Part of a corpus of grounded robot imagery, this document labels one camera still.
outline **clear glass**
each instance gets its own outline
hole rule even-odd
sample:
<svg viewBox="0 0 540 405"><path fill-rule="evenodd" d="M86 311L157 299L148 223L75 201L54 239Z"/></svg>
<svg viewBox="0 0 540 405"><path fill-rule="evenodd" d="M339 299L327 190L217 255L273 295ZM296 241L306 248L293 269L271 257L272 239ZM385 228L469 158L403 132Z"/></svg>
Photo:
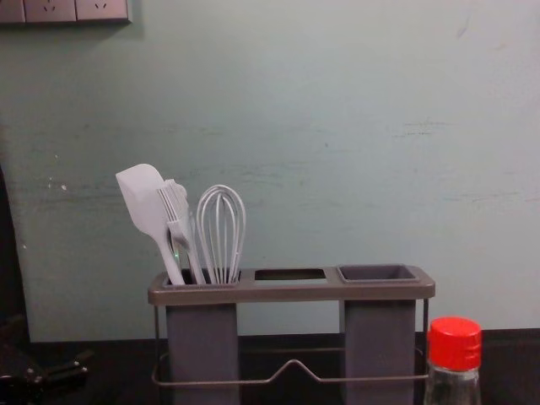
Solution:
<svg viewBox="0 0 540 405"><path fill-rule="evenodd" d="M481 405L478 369L452 371L429 365L424 405Z"/></svg>

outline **metal wire frame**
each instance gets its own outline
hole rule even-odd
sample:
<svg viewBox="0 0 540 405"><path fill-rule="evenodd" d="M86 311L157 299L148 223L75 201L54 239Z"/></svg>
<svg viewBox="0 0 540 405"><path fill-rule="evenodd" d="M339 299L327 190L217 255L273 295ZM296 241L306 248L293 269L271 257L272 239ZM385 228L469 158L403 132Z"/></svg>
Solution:
<svg viewBox="0 0 540 405"><path fill-rule="evenodd" d="M164 358L168 354L160 354L159 352L159 309L154 307L154 326L155 326L155 355L156 364L152 372L152 382L159 388L209 388L219 386L262 386L274 382L280 375L282 375L289 367L297 366L301 368L312 380L320 384L332 384L332 383L370 383L370 382L388 382L388 381L420 381L426 380L428 375L427 371L427 328L429 321L429 300L424 300L423 305L423 342L422 342L422 355L423 355L423 374L419 375L389 375L382 377L339 377L339 378L326 378L320 377L310 370L304 363L297 359L290 359L285 362L275 373L264 380L234 380L234 381L175 381L168 382L161 380L160 365ZM301 349L263 349L254 350L253 353L310 353L310 352L336 352L342 351L343 348L301 348Z"/></svg>

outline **kitchen utensil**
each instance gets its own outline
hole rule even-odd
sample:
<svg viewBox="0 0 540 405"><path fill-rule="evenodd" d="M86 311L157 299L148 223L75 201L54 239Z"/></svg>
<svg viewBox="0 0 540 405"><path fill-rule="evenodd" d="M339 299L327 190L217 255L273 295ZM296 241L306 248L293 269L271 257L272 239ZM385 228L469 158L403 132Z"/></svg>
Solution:
<svg viewBox="0 0 540 405"><path fill-rule="evenodd" d="M175 182L174 179L167 179L167 180L165 180L165 184L166 184L166 185L169 185L169 184L171 184L171 183L175 183L175 184L176 184L176 182ZM181 191L181 193L187 198L187 191L186 191L186 188L185 188L183 185L181 185L181 184L178 184L177 186L179 187L179 190ZM172 239L172 237L171 237L171 239L170 239L170 244L171 244L171 246L172 246L172 251L173 251L173 253L174 253L174 255L175 255L175 259L176 259L177 262L178 262L178 267L179 267L180 269L182 269L182 264L181 264L181 248L182 248L182 246L181 246L178 242L175 242L175 241Z"/></svg>
<svg viewBox="0 0 540 405"><path fill-rule="evenodd" d="M232 188L208 188L197 206L197 231L208 271L218 284L238 280L246 233L246 208Z"/></svg>
<svg viewBox="0 0 540 405"><path fill-rule="evenodd" d="M170 282L185 284L170 248L167 213L157 192L163 178L153 166L142 164L117 173L116 179L133 223L158 245Z"/></svg>
<svg viewBox="0 0 540 405"><path fill-rule="evenodd" d="M201 270L197 256L197 248L194 244L191 224L189 221L189 206L184 197L185 189L174 181L162 186L158 192L167 212L171 239L181 245L187 253L192 280L197 284L205 284L206 281Z"/></svg>

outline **glass bottle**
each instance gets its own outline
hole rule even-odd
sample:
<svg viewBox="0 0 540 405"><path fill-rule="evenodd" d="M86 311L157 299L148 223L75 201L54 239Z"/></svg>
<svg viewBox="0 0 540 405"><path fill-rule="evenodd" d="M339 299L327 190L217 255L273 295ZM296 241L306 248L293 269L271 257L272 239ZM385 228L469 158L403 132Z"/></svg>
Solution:
<svg viewBox="0 0 540 405"><path fill-rule="evenodd" d="M447 316L431 323L424 405L481 405L481 342L482 330L474 321Z"/></svg>

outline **black object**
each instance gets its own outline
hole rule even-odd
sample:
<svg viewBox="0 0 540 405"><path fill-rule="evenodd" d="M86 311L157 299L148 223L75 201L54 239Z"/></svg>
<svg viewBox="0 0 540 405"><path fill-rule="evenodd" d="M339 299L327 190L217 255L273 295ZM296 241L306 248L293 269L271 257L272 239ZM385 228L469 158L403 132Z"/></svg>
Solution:
<svg viewBox="0 0 540 405"><path fill-rule="evenodd" d="M42 368L25 353L30 348L23 280L15 243L8 191L0 167L0 405L41 403L83 387L93 354L82 352L74 360Z"/></svg>
<svg viewBox="0 0 540 405"><path fill-rule="evenodd" d="M8 190L0 166L0 327L8 318L19 318L17 336L10 336L10 342L17 346L30 341L26 323L23 280L19 269L19 257L15 244L14 223L9 209Z"/></svg>

